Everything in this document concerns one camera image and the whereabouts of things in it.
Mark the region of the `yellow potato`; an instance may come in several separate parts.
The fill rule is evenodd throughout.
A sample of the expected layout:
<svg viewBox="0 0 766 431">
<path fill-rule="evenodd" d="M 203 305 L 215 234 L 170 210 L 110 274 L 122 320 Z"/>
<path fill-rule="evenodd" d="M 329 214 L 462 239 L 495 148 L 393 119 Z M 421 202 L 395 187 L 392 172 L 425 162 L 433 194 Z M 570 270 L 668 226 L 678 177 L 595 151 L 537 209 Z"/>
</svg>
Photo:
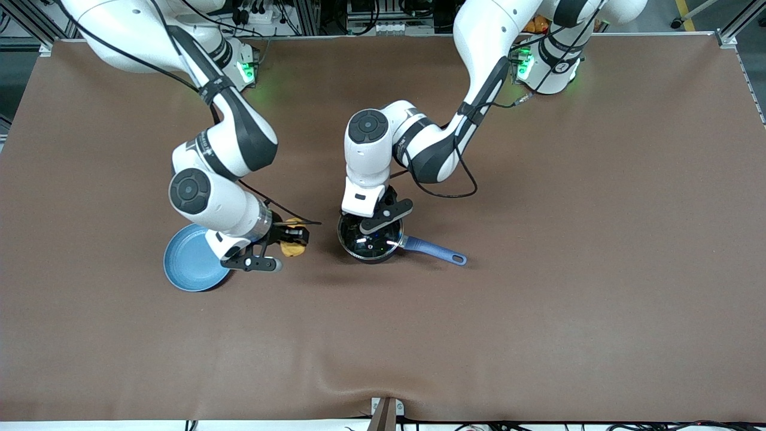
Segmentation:
<svg viewBox="0 0 766 431">
<path fill-rule="evenodd" d="M 284 227 L 289 229 L 298 229 L 298 228 L 305 227 L 303 220 L 301 220 L 298 217 L 287 219 L 287 221 L 285 221 L 284 223 L 285 223 Z M 303 254 L 307 244 L 287 242 L 287 240 L 282 239 L 282 240 L 279 240 L 279 246 L 282 251 L 282 254 L 284 254 L 285 257 L 296 257 Z"/>
</svg>

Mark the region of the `glass lid with blue knob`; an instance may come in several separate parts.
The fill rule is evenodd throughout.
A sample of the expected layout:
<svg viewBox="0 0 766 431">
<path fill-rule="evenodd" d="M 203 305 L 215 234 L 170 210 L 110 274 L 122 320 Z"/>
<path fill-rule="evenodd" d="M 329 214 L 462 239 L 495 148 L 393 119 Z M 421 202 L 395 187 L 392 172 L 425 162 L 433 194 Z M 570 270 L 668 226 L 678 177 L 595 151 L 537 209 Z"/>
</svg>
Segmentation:
<svg viewBox="0 0 766 431">
<path fill-rule="evenodd" d="M 362 218 L 353 214 L 342 214 L 338 221 L 339 242 L 354 259 L 362 263 L 381 263 L 400 247 L 404 235 L 402 221 L 387 224 L 376 232 L 362 233 Z"/>
</svg>

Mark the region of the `blue round plate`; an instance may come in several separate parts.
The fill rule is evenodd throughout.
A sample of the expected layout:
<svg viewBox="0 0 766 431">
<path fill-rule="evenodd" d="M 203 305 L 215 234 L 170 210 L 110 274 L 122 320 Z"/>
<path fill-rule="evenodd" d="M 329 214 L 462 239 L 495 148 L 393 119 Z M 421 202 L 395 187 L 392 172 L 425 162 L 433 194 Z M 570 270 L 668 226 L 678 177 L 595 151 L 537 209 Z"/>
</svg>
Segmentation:
<svg viewBox="0 0 766 431">
<path fill-rule="evenodd" d="M 170 283 L 184 292 L 207 292 L 230 275 L 207 243 L 208 230 L 199 224 L 180 229 L 168 242 L 163 268 Z"/>
</svg>

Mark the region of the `grey metal device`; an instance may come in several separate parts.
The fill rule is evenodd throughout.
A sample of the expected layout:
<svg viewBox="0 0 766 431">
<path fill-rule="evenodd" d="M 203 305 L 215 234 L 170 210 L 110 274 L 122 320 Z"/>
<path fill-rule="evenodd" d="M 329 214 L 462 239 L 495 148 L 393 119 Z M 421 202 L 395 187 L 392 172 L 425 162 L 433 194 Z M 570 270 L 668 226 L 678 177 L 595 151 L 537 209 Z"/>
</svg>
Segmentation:
<svg viewBox="0 0 766 431">
<path fill-rule="evenodd" d="M 416 19 L 414 0 L 339 0 L 340 25 L 348 35 L 400 35 Z"/>
</svg>

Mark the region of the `white power strip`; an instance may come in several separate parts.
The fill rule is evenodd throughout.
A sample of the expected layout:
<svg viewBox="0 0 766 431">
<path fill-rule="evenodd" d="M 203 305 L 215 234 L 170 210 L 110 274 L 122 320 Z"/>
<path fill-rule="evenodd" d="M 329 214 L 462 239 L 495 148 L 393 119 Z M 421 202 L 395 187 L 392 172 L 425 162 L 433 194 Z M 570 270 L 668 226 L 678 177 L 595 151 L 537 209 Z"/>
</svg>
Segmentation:
<svg viewBox="0 0 766 431">
<path fill-rule="evenodd" d="M 274 0 L 230 0 L 236 25 L 269 25 L 275 19 Z"/>
</svg>

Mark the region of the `brown table mat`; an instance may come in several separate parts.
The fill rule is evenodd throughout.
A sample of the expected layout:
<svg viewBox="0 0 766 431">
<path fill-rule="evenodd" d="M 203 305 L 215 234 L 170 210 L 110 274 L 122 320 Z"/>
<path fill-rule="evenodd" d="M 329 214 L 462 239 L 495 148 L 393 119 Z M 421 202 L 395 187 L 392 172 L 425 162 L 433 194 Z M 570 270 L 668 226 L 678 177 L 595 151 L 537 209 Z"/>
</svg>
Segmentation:
<svg viewBox="0 0 766 431">
<path fill-rule="evenodd" d="M 101 61 L 38 58 L 0 153 L 0 420 L 353 417 L 766 423 L 766 128 L 708 35 L 599 35 L 563 93 L 494 107 L 475 196 L 414 202 L 405 232 L 463 252 L 351 259 L 343 133 L 467 90 L 446 37 L 277 40 L 247 93 L 279 151 L 247 177 L 307 218 L 276 274 L 186 293 L 165 246 L 171 152 L 199 97 Z"/>
</svg>

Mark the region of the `aluminium profile post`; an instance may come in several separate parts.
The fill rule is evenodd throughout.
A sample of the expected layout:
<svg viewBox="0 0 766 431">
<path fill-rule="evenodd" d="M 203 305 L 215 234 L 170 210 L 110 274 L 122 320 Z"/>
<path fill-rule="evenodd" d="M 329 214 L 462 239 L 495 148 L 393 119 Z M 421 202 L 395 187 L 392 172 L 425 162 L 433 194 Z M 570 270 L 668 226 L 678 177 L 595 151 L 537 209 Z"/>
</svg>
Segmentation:
<svg viewBox="0 0 766 431">
<path fill-rule="evenodd" d="M 366 431 L 399 431 L 397 419 L 405 415 L 404 403 L 393 397 L 374 397 L 371 400 L 371 415 Z"/>
</svg>

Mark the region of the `aluminium frame strut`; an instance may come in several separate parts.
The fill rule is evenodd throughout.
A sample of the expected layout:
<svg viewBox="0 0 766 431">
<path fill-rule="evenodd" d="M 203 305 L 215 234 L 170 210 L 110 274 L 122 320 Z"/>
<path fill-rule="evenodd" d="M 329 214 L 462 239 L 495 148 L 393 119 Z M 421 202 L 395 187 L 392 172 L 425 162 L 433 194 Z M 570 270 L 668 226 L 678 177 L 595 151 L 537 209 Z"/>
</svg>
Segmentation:
<svg viewBox="0 0 766 431">
<path fill-rule="evenodd" d="M 749 4 L 747 8 L 739 12 L 732 21 L 730 21 L 727 25 L 725 25 L 724 28 L 717 28 L 716 39 L 721 49 L 735 50 L 742 74 L 744 76 L 747 87 L 749 88 L 750 96 L 752 97 L 752 100 L 754 101 L 755 108 L 760 117 L 761 123 L 763 124 L 763 127 L 766 130 L 766 116 L 764 115 L 764 112 L 761 109 L 757 95 L 755 95 L 754 87 L 752 86 L 752 82 L 750 81 L 749 74 L 747 73 L 747 71 L 745 71 L 744 63 L 738 51 L 738 41 L 736 39 L 736 36 L 750 22 L 754 21 L 756 17 L 758 17 L 759 14 L 763 12 L 764 9 L 766 9 L 766 0 L 763 0 L 763 2 L 761 2 L 761 0 L 757 0 L 757 2 L 753 2 Z"/>
<path fill-rule="evenodd" d="M 8 39 L 7 47 L 0 51 L 32 51 L 38 41 L 37 52 L 40 57 L 50 57 L 52 46 L 59 38 L 57 26 L 31 0 L 0 0 L 0 8 L 7 13 L 25 32 L 28 37 L 17 41 Z"/>
</svg>

